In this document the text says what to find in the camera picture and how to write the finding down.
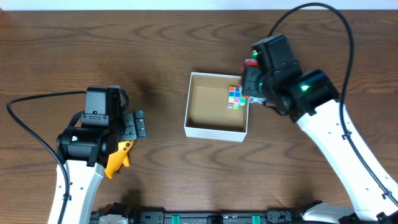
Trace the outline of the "red toy car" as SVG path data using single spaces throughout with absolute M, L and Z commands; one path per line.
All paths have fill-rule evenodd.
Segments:
M 239 81 L 241 95 L 248 103 L 263 105 L 266 102 L 262 88 L 262 72 L 256 59 L 246 59 L 241 67 Z

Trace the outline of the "colourful puzzle cube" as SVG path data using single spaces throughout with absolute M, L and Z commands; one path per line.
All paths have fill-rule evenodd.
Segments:
M 247 102 L 248 98 L 243 95 L 239 86 L 229 86 L 227 109 L 243 110 Z

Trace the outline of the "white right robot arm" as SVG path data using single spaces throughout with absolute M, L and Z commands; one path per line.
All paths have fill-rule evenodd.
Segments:
M 324 72 L 303 73 L 296 60 L 268 69 L 247 59 L 241 88 L 244 95 L 289 117 L 318 146 L 349 195 L 354 220 L 397 222 L 397 182 L 355 128 Z

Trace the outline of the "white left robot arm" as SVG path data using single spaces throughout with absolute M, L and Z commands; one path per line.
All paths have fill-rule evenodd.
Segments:
M 128 153 L 137 139 L 146 138 L 144 113 L 136 110 L 114 120 L 114 126 L 76 126 L 77 113 L 57 138 L 61 163 L 49 223 L 89 223 L 98 187 L 103 177 L 113 178 L 131 165 Z

